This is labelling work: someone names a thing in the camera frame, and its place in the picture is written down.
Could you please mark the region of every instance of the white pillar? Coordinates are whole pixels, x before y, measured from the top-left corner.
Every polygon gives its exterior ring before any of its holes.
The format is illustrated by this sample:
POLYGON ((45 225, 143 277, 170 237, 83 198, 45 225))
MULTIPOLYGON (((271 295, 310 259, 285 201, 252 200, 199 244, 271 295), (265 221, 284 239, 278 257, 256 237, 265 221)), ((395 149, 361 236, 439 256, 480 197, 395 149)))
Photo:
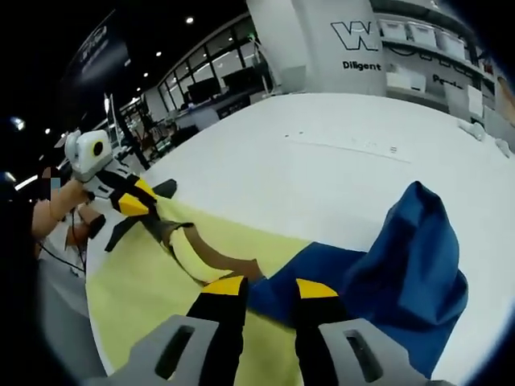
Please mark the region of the white pillar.
POLYGON ((384 96, 385 61, 370 1, 291 1, 307 48, 307 91, 384 96))
MULTIPOLYGON (((285 72, 307 65, 307 51, 291 0, 246 0, 250 16, 265 49, 274 78, 281 84, 285 72)), ((296 87, 304 90, 300 77, 296 87)))

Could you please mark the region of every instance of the black cable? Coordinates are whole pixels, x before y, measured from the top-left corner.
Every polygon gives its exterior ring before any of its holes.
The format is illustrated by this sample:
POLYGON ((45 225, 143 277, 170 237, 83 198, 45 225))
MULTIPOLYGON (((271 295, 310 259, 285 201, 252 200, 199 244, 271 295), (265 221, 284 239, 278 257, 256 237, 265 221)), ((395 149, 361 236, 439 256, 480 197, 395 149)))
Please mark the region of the black cable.
POLYGON ((63 259, 61 259, 61 258, 57 257, 56 255, 54 255, 52 252, 50 252, 48 249, 46 249, 46 248, 43 246, 43 244, 41 244, 41 243, 38 243, 38 244, 39 244, 39 246, 40 246, 40 247, 41 247, 41 248, 42 248, 46 253, 48 253, 48 254, 49 254, 50 256, 52 256, 54 259, 57 259, 57 260, 59 260, 61 263, 66 264, 66 265, 69 265, 70 267, 75 268, 75 269, 78 269, 78 270, 80 270, 81 272, 84 272, 84 273, 85 273, 85 271, 84 271, 83 269, 80 269, 80 268, 79 268, 79 267, 77 267, 76 265, 73 265, 72 263, 68 263, 67 261, 65 261, 65 260, 63 260, 63 259))
POLYGON ((77 246, 77 251, 79 251, 79 258, 80 262, 82 263, 82 272, 86 273, 86 262, 84 261, 84 258, 82 257, 82 251, 80 250, 80 245, 77 242, 77 238, 75 237, 75 209, 72 210, 72 236, 77 246))

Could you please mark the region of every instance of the monitor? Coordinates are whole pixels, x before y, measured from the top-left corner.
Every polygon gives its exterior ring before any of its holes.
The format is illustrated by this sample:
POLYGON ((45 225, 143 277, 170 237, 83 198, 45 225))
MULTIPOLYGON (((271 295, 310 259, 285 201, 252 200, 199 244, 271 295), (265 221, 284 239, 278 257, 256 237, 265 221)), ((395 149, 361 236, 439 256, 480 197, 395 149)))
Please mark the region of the monitor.
POLYGON ((230 92, 243 92, 263 85, 262 79, 254 68, 243 68, 224 76, 223 80, 230 92))
POLYGON ((198 105, 216 94, 220 94, 220 84, 217 78, 209 78, 188 86, 187 90, 190 94, 190 101, 198 105))

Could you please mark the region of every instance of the signboard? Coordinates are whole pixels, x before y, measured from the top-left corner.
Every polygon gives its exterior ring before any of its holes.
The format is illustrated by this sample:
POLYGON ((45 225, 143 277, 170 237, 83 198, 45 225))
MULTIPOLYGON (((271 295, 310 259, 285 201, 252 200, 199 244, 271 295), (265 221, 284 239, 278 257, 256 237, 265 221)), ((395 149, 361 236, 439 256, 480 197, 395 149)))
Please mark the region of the signboard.
POLYGON ((130 63, 115 16, 112 12, 84 41, 61 80, 65 129, 80 126, 85 114, 95 116, 93 125, 104 119, 104 93, 112 92, 130 63))
POLYGON ((384 96, 382 42, 370 2, 292 3, 307 45, 307 91, 384 96))

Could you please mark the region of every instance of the storage bin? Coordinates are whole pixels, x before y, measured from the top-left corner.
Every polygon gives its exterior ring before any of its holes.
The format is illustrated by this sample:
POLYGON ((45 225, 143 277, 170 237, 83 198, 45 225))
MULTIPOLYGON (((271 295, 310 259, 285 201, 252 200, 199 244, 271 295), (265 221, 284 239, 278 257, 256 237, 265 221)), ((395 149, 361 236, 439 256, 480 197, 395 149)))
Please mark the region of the storage bin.
POLYGON ((447 54, 466 60, 465 56, 465 42, 460 38, 457 38, 446 31, 439 32, 439 46, 447 54))
POLYGON ((383 35, 388 39, 407 40, 406 25, 394 20, 379 20, 383 35))
POLYGON ((416 22, 408 22, 407 26, 413 36, 413 41, 434 48, 438 47, 436 45, 435 29, 432 26, 416 22))

